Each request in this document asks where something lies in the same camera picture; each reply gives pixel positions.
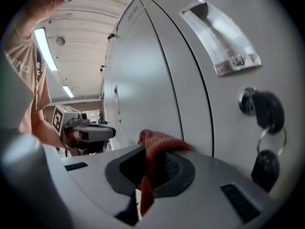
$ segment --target man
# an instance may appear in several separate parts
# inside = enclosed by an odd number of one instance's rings
[[[46,63],[43,57],[41,64],[37,60],[32,31],[39,22],[53,15],[69,1],[71,0],[30,0],[3,44],[8,60],[35,95],[20,124],[20,131],[31,133],[42,143],[55,147],[63,147],[63,144],[55,130],[43,118],[42,110],[51,103],[51,98],[46,80]]]

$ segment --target key ring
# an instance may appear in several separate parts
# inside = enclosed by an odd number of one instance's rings
[[[258,142],[257,142],[256,149],[257,149],[257,154],[258,154],[258,155],[259,155],[259,153],[260,153],[259,148],[260,148],[260,146],[261,146],[261,142],[262,142],[263,138],[266,136],[266,134],[269,132],[270,128],[271,128],[271,127],[268,126],[268,127],[262,132],[262,134],[261,134],[261,136],[260,136],[260,138],[259,138],[259,140],[258,140]],[[283,127],[283,130],[284,130],[284,135],[285,135],[285,137],[284,137],[284,143],[283,143],[283,146],[282,146],[282,147],[278,150],[278,152],[277,152],[277,156],[278,156],[278,157],[281,155],[282,151],[285,149],[286,144],[287,144],[287,131],[286,131],[286,128]]]

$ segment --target red cloth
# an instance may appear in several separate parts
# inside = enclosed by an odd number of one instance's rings
[[[189,147],[183,140],[151,130],[141,131],[138,144],[145,145],[146,149],[145,175],[137,187],[142,192],[140,212],[141,215],[144,215],[153,204],[154,181],[157,172],[157,164],[155,162],[156,154],[160,151],[173,148],[189,150]]]

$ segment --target black key fob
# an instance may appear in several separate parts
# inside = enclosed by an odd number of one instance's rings
[[[260,152],[251,173],[252,180],[265,191],[270,192],[279,174],[280,163],[277,155],[271,150],[263,150]]]

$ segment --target fluorescent light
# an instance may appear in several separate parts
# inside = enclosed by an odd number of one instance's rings
[[[74,97],[68,86],[62,86],[69,97]]]
[[[50,68],[51,71],[56,71],[57,67],[53,60],[51,52],[50,52],[45,29],[41,28],[41,29],[35,30],[34,32],[35,32],[35,36],[36,36],[38,45],[40,47],[41,53],[43,55],[43,58],[45,59],[48,67]]]

